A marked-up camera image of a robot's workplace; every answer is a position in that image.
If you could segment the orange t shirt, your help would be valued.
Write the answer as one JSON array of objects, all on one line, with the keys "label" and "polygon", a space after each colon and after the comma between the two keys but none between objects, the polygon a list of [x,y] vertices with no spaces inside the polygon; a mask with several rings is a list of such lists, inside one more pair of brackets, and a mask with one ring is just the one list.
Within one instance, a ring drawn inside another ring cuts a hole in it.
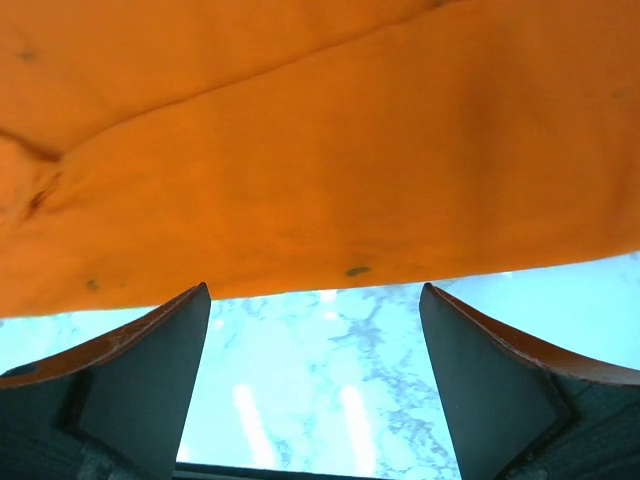
[{"label": "orange t shirt", "polygon": [[639,247],[635,1],[5,1],[1,313]]}]

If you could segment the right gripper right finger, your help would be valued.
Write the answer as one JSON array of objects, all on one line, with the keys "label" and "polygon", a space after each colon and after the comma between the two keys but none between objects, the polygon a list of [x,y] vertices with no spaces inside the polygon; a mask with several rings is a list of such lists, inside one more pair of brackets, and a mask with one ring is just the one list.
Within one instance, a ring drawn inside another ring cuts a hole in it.
[{"label": "right gripper right finger", "polygon": [[539,339],[431,283],[419,310],[462,478],[638,478],[638,371]]}]

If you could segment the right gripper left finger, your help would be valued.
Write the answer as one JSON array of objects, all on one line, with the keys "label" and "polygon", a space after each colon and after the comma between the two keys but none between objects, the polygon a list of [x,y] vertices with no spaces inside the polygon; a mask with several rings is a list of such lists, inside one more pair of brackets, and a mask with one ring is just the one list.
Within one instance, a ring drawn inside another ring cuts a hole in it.
[{"label": "right gripper left finger", "polygon": [[171,478],[210,308],[199,284],[122,327],[2,373],[2,478]]}]

